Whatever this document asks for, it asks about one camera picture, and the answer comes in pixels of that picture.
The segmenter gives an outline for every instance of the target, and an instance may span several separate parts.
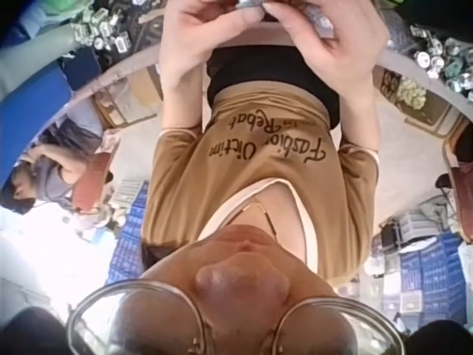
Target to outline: man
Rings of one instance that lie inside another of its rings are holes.
[[[103,128],[89,98],[72,107],[56,125],[47,142],[22,155],[13,169],[1,191],[4,208],[25,214],[36,200],[70,207],[70,192],[100,146]]]

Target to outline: blue cloth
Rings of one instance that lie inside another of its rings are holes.
[[[31,140],[71,96],[61,68],[53,62],[0,103],[0,186]]]

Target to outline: woman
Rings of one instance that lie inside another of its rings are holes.
[[[287,4],[225,12],[213,0],[168,3],[147,271],[86,300],[70,336],[90,305],[119,293],[128,297],[107,342],[132,354],[402,354],[384,318],[332,288],[370,249],[380,141],[371,72],[388,31],[369,0],[310,3],[334,39]],[[214,50],[265,13],[296,47]],[[202,133],[208,59],[212,117]]]

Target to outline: eyeglasses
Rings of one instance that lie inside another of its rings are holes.
[[[149,280],[116,283],[90,294],[69,317],[67,340],[75,355],[232,354],[212,339],[188,296]],[[294,305],[265,346],[245,354],[405,354],[389,320],[362,303],[335,297]]]

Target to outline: floor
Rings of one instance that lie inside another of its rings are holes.
[[[381,171],[376,195],[375,231],[388,217],[438,194],[434,183],[446,172],[442,141],[404,123],[403,115],[382,98],[378,100],[382,129]],[[204,107],[204,118],[210,110]],[[116,181],[148,179],[160,132],[159,114],[150,121],[123,130],[122,142],[112,164]],[[340,132],[333,132],[339,141]]]

